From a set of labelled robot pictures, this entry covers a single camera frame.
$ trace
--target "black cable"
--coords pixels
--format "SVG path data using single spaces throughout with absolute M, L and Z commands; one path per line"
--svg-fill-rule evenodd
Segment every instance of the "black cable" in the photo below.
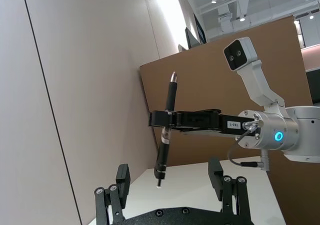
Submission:
M 242 161 L 242 162 L 236 162 L 234 161 L 232 158 L 231 158 L 231 153 L 232 151 L 237 147 L 238 143 L 245 137 L 247 136 L 248 134 L 252 133 L 253 131 L 250 131 L 250 129 L 248 131 L 246 131 L 244 134 L 242 134 L 238 140 L 235 141 L 235 143 L 230 147 L 228 153 L 227 153 L 227 157 L 229 159 L 229 161 L 234 164 L 234 165 L 237 165 L 237 166 L 240 166 L 240 167 L 250 167 L 250 168 L 257 168 L 259 166 L 258 162 L 257 161 Z
M 238 146 L 238 143 L 239 143 L 245 136 L 247 136 L 249 133 L 250 133 L 250 131 L 248 130 L 248 131 L 246 131 L 244 134 L 242 134 L 242 135 L 238 138 L 238 140 L 236 140 L 236 141 L 234 142 L 234 144 L 230 147 L 230 149 L 229 149 L 229 151 L 228 151 L 228 153 L 227 153 L 227 156 L 228 156 L 229 161 L 230 161 L 231 163 L 233 163 L 234 165 L 243 167 L 243 166 L 241 165 L 241 163 L 236 162 L 236 161 L 233 161 L 233 159 L 231 158 L 231 153 L 232 153 L 233 150 Z

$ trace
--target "brown cardboard panel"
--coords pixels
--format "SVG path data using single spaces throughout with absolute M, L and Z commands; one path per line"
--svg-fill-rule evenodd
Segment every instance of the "brown cardboard panel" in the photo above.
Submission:
M 141 66 L 149 110 L 164 109 L 169 79 L 176 71 L 177 111 L 217 108 L 228 115 L 246 109 L 263 111 L 250 100 L 241 77 L 230 71 L 224 58 L 223 49 L 241 37 L 251 38 L 270 88 L 284 98 L 286 107 L 312 105 L 296 28 L 293 18 L 287 17 Z M 159 129 L 155 129 L 155 136 L 159 141 Z M 207 162 L 213 156 L 225 160 L 233 142 L 231 138 L 173 132 L 168 164 Z M 239 148 L 234 157 L 258 154 L 257 150 Z M 272 151 L 270 168 L 269 178 L 287 224 L 317 224 L 320 177 L 316 174 L 320 164 L 292 162 L 281 151 Z

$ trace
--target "blue led ring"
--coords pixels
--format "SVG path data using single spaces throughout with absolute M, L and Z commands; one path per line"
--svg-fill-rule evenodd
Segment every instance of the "blue led ring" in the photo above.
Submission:
M 274 140 L 276 140 L 277 142 L 280 142 L 283 138 L 284 138 L 284 133 L 281 132 L 281 131 L 278 131 L 278 132 L 274 135 Z

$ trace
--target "white label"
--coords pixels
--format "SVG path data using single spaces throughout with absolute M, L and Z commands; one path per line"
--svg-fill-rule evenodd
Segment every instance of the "white label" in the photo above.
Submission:
M 241 129 L 241 123 L 238 121 L 227 121 L 228 129 Z

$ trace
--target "white table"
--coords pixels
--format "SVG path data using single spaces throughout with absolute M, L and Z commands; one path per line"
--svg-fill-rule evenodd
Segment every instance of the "white table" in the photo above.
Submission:
M 235 159 L 238 162 L 259 161 L 259 157 Z M 285 220 L 265 171 L 239 167 L 228 160 L 221 161 L 224 175 L 247 179 L 251 219 L 255 225 L 285 225 Z M 208 176 L 208 163 L 167 168 L 162 188 L 156 188 L 154 170 L 146 170 L 129 190 L 123 215 L 126 219 L 161 208 L 191 207 L 220 211 L 215 190 Z M 96 225 L 93 220 L 89 225 Z

